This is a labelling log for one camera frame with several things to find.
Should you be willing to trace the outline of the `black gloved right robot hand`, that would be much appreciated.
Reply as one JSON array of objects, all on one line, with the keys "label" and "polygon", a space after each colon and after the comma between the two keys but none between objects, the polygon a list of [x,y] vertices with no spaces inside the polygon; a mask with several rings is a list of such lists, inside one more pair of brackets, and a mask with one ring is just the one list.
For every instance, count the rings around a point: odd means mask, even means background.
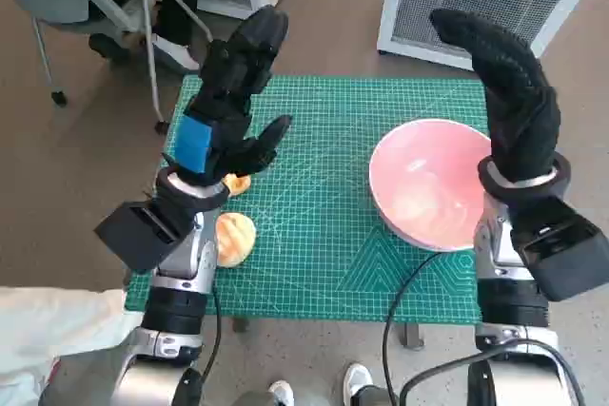
[{"label": "black gloved right robot hand", "polygon": [[474,12],[435,9],[429,19],[444,43],[471,55],[485,91],[491,156],[503,178],[515,183],[548,174],[560,109],[528,42]]}]

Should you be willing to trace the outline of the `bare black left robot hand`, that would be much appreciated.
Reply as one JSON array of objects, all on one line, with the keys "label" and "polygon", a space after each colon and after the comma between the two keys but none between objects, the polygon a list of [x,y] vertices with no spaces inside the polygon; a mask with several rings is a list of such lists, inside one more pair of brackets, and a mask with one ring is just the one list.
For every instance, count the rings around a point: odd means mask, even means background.
[{"label": "bare black left robot hand", "polygon": [[251,98],[263,92],[288,31],[288,16],[271,5],[251,14],[227,40],[213,40],[200,70],[201,88],[188,102],[166,160],[181,180],[208,186],[226,175],[266,169],[292,117],[282,115],[246,137]]}]

